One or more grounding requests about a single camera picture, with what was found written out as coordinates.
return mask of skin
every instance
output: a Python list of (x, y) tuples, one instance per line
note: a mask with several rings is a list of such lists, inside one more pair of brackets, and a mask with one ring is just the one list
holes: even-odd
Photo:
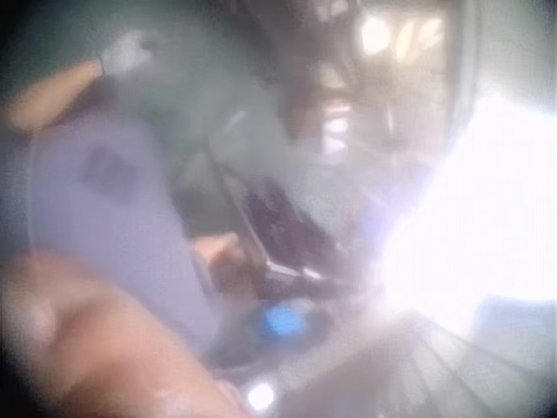
[(4, 118), (14, 129), (37, 135), (56, 122), (102, 75), (102, 66), (96, 59), (60, 71), (17, 96), (4, 110)]
[(2, 306), (8, 352), (61, 416), (247, 416), (177, 336), (73, 260), (20, 258)]

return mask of hand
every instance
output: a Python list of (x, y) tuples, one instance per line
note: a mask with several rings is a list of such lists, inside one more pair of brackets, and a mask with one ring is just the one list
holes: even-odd
[(195, 238), (193, 249), (207, 266), (210, 266), (213, 261), (224, 254), (231, 258), (243, 257), (236, 233)]
[(0, 297), (6, 353), (60, 416), (249, 416), (230, 384), (215, 382), (156, 318), (78, 263), (21, 259)]
[(101, 54), (105, 75), (124, 74), (153, 59), (157, 36), (153, 32), (133, 30), (125, 33)]

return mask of blurry background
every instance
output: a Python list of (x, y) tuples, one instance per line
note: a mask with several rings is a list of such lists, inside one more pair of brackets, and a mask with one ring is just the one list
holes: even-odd
[[(164, 35), (156, 64), (117, 85), (118, 102), (157, 127), (193, 234), (241, 224), (216, 162), (271, 179), (339, 242), (371, 234), (380, 246), (479, 100), (554, 115), (551, 1), (43, 0), (2, 11), (3, 103), (120, 32)], [(554, 402), (553, 302), (490, 300), (464, 330), (369, 310), (335, 317), (323, 343), (244, 382), (260, 413), (538, 416)]]

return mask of white glove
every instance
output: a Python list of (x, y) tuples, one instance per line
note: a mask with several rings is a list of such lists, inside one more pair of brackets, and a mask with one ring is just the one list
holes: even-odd
[(101, 54), (103, 73), (107, 76), (123, 74), (151, 61), (155, 35), (152, 32), (133, 30), (125, 33)]

